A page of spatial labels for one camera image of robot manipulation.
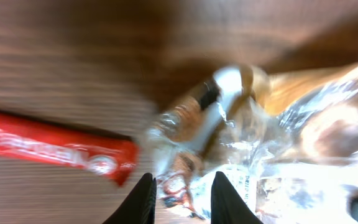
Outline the clear brown snack bag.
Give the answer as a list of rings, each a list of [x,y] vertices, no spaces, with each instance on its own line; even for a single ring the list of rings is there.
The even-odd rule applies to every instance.
[[[221,171],[262,223],[358,223],[358,65],[312,77],[221,68],[142,143],[177,215],[211,223]]]

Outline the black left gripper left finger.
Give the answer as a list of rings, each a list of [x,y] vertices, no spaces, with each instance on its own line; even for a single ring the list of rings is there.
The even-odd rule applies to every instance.
[[[154,224],[156,193],[156,179],[145,173],[103,224]]]

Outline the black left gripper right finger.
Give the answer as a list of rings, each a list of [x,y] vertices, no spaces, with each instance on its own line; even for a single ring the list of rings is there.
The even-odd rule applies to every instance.
[[[221,171],[211,186],[211,224],[262,224]]]

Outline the red snack bar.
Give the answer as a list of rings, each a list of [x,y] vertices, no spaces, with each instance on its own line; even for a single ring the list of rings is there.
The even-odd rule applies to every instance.
[[[138,155],[139,147],[125,136],[0,111],[0,156],[86,170],[122,186]]]

